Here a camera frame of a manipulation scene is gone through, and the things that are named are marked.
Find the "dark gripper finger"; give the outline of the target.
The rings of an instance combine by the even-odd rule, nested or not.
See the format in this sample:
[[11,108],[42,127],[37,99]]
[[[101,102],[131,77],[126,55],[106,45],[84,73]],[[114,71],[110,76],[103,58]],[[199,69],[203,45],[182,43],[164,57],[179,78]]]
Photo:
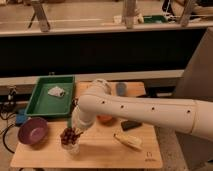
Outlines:
[[78,132],[78,133],[75,133],[75,138],[79,138],[81,135],[83,134],[83,132]]
[[67,120],[67,127],[68,127],[69,131],[72,130],[72,118],[68,118],[68,120]]

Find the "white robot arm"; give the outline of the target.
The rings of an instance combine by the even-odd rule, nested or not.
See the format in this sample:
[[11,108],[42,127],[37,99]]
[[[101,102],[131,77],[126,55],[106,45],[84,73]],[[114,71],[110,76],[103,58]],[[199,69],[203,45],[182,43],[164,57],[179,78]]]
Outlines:
[[106,80],[96,79],[79,96],[71,125],[86,131],[94,124],[97,115],[170,128],[213,141],[213,102],[114,96]]

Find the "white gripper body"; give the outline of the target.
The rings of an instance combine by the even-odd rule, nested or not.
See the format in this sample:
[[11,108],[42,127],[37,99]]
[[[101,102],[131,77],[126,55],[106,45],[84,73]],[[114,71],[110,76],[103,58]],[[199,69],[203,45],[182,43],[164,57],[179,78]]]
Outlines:
[[94,124],[94,116],[83,112],[78,106],[72,111],[71,124],[73,127],[86,131]]

